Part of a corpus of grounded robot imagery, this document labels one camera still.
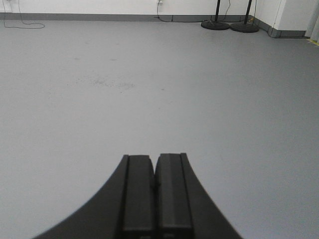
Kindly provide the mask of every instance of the power cord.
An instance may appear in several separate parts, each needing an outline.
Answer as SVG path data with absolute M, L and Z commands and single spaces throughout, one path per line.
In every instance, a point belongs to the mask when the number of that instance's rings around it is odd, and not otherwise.
M 226 10 L 226 13 L 225 13 L 225 16 L 224 18 L 221 20 L 221 22 L 230 22 L 230 23 L 234 23 L 234 22 L 242 22 L 243 20 L 241 19 L 241 16 L 239 18 L 239 21 L 224 21 L 226 19 L 226 16 L 227 16 L 227 12 L 230 8 L 230 0 L 228 0 L 229 2 L 229 5 L 228 5 L 228 8 Z M 174 21 L 174 15 L 171 16 L 171 21 L 165 21 L 163 19 L 160 18 L 160 15 L 159 15 L 159 5 L 160 4 L 160 0 L 158 1 L 158 4 L 157 4 L 157 17 L 154 17 L 154 18 L 157 18 L 158 20 L 162 21 L 162 22 L 182 22 L 182 23 L 199 23 L 199 22 L 203 22 L 203 21 Z
M 18 0 L 18 8 L 19 8 L 19 14 L 20 14 L 20 19 L 22 24 L 24 25 L 33 25 L 33 24 L 38 24 L 41 25 L 40 27 L 19 27 L 19 26 L 6 26 L 5 25 L 5 14 L 6 14 L 6 10 L 5 10 L 5 4 L 4 1 L 2 0 L 2 4 L 3 4 L 3 8 L 4 8 L 4 16 L 3 16 L 3 26 L 5 28 L 19 28 L 19 29 L 42 29 L 45 28 L 45 25 L 39 22 L 34 22 L 34 23 L 25 23 L 22 19 L 22 14 L 21 14 L 21 9 L 20 9 L 20 0 Z
M 160 18 L 160 15 L 159 15 L 159 4 L 160 4 L 160 0 L 158 1 L 158 6 L 157 6 L 157 15 L 158 16 L 154 17 L 154 18 L 157 18 L 160 21 L 163 21 L 163 22 L 182 22 L 182 23 L 198 23 L 198 22 L 202 22 L 202 21 L 174 21 L 174 15 L 171 16 L 171 21 L 165 21 L 165 20 Z

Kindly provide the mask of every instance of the black cable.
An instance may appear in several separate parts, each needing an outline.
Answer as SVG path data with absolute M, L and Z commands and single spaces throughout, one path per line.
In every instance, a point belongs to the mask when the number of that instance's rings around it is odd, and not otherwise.
M 19 26 L 6 26 L 5 25 L 5 14 L 6 14 L 6 10 L 5 10 L 5 5 L 4 5 L 4 1 L 2 0 L 2 4 L 3 4 L 3 8 L 4 8 L 4 15 L 3 15 L 3 26 L 5 28 L 19 28 L 19 29 L 42 29 L 45 28 L 45 25 L 39 22 L 33 22 L 33 23 L 25 23 L 22 19 L 22 14 L 21 14 L 21 9 L 20 9 L 20 0 L 18 0 L 18 8 L 19 8 L 19 14 L 20 14 L 20 19 L 22 24 L 24 25 L 33 25 L 33 24 L 39 24 L 41 25 L 41 27 L 19 27 Z
M 229 2 L 228 8 L 227 8 L 226 13 L 225 13 L 225 16 L 224 16 L 224 18 L 221 20 L 221 22 L 223 22 L 223 21 L 226 19 L 228 10 L 229 10 L 229 8 L 230 8 L 230 0 L 228 0 L 228 2 Z
M 257 7 L 257 0 L 255 0 L 255 12 L 254 12 L 253 25 L 254 25 L 254 23 L 255 23 L 255 19 L 256 19 L 256 7 Z
M 154 17 L 154 18 L 157 18 L 158 20 L 160 21 L 163 21 L 163 22 L 181 22 L 181 23 L 198 23 L 198 22 L 202 22 L 202 21 L 174 21 L 174 15 L 171 16 L 171 21 L 165 21 L 163 19 L 160 18 L 160 15 L 159 15 L 159 4 L 160 4 L 160 0 L 158 1 L 158 6 L 157 6 L 157 17 Z

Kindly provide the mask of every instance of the black plastic part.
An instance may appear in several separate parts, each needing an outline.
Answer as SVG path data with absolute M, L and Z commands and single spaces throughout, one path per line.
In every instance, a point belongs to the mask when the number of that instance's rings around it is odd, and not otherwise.
M 117 239 L 121 233 L 129 157 L 83 207 L 34 239 Z
M 80 209 L 34 239 L 242 239 L 206 193 L 187 156 L 124 155 Z
M 242 239 L 202 187 L 189 164 L 187 155 L 181 153 L 180 156 L 192 216 L 194 239 Z
M 122 238 L 155 237 L 154 186 L 154 171 L 149 156 L 130 156 Z
M 252 32 L 257 32 L 259 31 L 259 27 L 256 25 L 253 25 L 251 23 L 233 23 L 230 25 L 230 29 L 234 31 L 239 31 L 239 32 L 244 32 L 244 33 L 252 33 Z
M 203 21 L 201 26 L 210 30 L 227 30 L 230 26 L 227 23 L 219 21 Z
M 159 238 L 192 239 L 191 216 L 179 154 L 161 154 L 157 162 Z
M 244 23 L 239 22 L 239 23 L 231 24 L 230 29 L 232 29 L 233 31 L 239 31 L 239 32 L 244 32 L 244 33 L 252 33 L 252 32 L 259 31 L 258 26 L 251 24 L 251 23 L 247 23 L 248 14 L 249 14 L 250 7 L 251 7 L 251 2 L 252 2 L 252 0 L 248 1 L 248 6 L 247 6 L 247 11 L 246 11 Z

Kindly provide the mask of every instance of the black pole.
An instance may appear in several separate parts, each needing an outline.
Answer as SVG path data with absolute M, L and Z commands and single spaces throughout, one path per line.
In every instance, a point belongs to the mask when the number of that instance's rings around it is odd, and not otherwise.
M 220 0 L 217 1 L 215 21 L 218 21 L 219 5 L 220 5 Z
M 251 2 L 252 2 L 252 0 L 249 0 L 249 2 L 248 2 L 248 7 L 247 7 L 247 12 L 246 12 L 244 24 L 247 24 L 248 14 L 249 14 L 250 7 L 251 7 Z
M 215 14 L 215 21 L 212 21 L 212 15 L 210 16 L 210 20 L 203 21 L 201 23 L 201 26 L 210 29 L 210 30 L 227 30 L 229 28 L 229 25 L 224 22 L 218 21 L 218 13 L 219 13 L 219 6 L 220 6 L 220 0 L 217 0 L 217 7 L 216 7 L 216 14 Z
M 251 33 L 251 32 L 256 32 L 259 31 L 259 27 L 254 25 L 254 23 L 247 23 L 248 21 L 248 14 L 250 11 L 250 7 L 251 7 L 251 2 L 252 0 L 248 1 L 248 7 L 247 7 L 247 12 L 245 15 L 245 20 L 244 22 L 239 22 L 239 23 L 234 23 L 230 25 L 230 29 L 234 30 L 234 31 L 239 31 L 239 32 L 245 32 L 245 33 Z

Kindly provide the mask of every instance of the gray floor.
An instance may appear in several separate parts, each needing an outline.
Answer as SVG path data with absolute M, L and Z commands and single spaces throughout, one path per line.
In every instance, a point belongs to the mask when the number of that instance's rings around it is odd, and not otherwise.
M 187 152 L 243 238 L 318 239 L 318 47 L 198 23 L 45 24 L 1 28 L 2 239 L 71 214 L 123 154 L 161 152 Z

